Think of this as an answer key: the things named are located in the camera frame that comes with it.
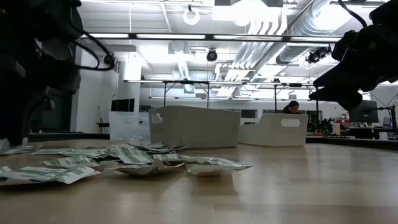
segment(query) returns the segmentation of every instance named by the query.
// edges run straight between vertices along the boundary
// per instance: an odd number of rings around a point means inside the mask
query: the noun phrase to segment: computer screen
[[[134,99],[113,100],[111,111],[134,112]]]
[[[355,109],[349,112],[351,122],[378,123],[377,103],[375,101],[364,100]]]

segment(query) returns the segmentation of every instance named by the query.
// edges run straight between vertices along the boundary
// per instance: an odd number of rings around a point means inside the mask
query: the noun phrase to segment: white plastic bin
[[[265,113],[258,124],[239,129],[239,143],[256,146],[304,146],[308,116]]]
[[[148,113],[109,112],[111,140],[150,138]]]
[[[189,148],[236,147],[241,113],[191,106],[149,110],[150,141]]]

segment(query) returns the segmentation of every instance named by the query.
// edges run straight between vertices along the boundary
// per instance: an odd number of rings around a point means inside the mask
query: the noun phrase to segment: fluorescent light
[[[95,38],[122,38],[128,39],[129,34],[90,34]]]
[[[163,100],[164,98],[166,98],[166,99],[175,99],[174,97],[169,97],[169,96],[166,96],[166,97],[164,97],[164,96],[150,96],[150,97],[148,97],[148,99],[160,99],[160,100]]]
[[[281,41],[282,37],[261,35],[214,35],[215,40],[253,40],[253,41]]]
[[[193,5],[202,5],[200,1],[180,1],[180,0],[173,0],[173,1],[154,1],[154,0],[81,0],[81,2],[103,2],[103,3],[134,3],[134,4],[177,4],[177,5],[186,5],[186,4],[193,4]]]
[[[209,82],[210,84],[242,85],[243,82]]]
[[[289,47],[329,47],[329,44],[317,43],[286,43]]]
[[[130,83],[163,83],[163,81],[160,81],[160,80],[125,80],[125,82],[130,82]]]
[[[137,34],[138,39],[200,39],[204,40],[206,35],[198,34]]]
[[[273,83],[252,83],[252,82],[249,82],[249,83],[246,83],[247,85],[273,85]]]
[[[290,41],[336,43],[341,37],[291,37]]]

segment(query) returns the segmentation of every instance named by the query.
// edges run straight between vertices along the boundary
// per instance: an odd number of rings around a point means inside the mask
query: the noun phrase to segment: wooden table
[[[48,142],[45,147],[107,141]],[[71,185],[0,188],[0,223],[294,223],[398,222],[398,155],[378,149],[308,144],[186,150],[186,155],[249,162],[233,176],[168,172],[113,174]],[[50,156],[0,157],[0,166],[39,166]]]

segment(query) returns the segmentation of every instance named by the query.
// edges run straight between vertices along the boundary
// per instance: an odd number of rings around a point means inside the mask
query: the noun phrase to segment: table surface
[[[106,145],[104,140],[43,143],[46,148]],[[397,223],[398,155],[379,149],[305,147],[187,149],[182,154],[248,162],[232,176],[171,171],[114,173],[70,185],[0,187],[0,223]],[[53,156],[0,157],[11,169]]]

